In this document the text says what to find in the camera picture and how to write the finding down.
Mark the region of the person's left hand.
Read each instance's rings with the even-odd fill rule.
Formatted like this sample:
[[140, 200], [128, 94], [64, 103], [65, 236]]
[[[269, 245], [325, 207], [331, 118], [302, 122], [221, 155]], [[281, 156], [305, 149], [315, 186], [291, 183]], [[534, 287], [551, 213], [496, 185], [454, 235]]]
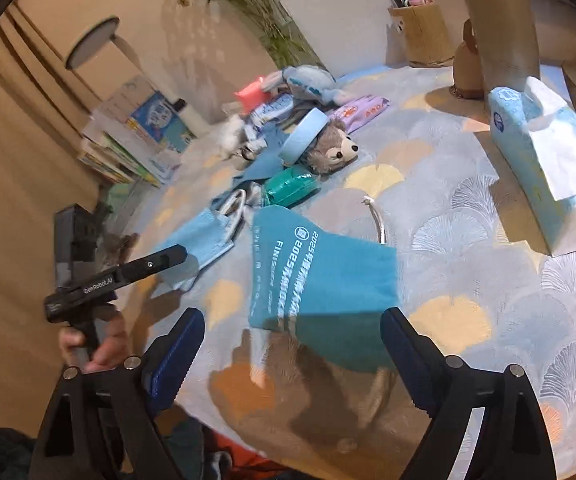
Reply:
[[75, 366], [90, 374], [112, 370], [131, 355], [130, 337], [125, 318], [112, 304], [104, 304], [94, 311], [95, 324], [102, 330], [102, 342], [92, 356], [86, 350], [86, 337], [74, 327], [59, 330], [58, 344], [67, 366]]

